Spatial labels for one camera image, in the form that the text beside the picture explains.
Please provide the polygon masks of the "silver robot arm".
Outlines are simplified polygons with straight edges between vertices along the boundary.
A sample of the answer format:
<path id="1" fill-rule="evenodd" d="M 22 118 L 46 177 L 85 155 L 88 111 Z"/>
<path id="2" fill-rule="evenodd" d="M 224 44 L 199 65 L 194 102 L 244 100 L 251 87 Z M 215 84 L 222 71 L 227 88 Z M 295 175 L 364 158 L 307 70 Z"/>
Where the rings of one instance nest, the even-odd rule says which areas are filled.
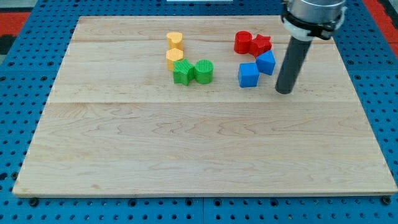
<path id="1" fill-rule="evenodd" d="M 329 40 L 344 23 L 345 4 L 345 0 L 284 0 L 281 20 L 297 40 Z"/>

